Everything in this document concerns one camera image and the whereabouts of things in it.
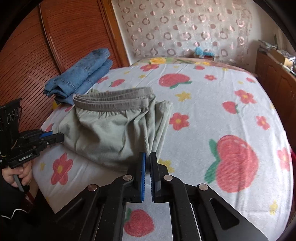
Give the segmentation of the person's left hand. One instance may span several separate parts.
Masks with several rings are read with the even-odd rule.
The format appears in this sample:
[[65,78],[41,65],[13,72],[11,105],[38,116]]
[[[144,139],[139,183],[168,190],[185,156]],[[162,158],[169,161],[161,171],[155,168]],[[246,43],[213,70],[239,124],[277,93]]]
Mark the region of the person's left hand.
[[14,179],[14,175],[18,175],[22,179],[22,185],[29,185],[32,180],[32,161],[24,163],[22,166],[11,169],[10,167],[2,169],[2,176],[4,180],[12,185],[17,187],[17,183]]

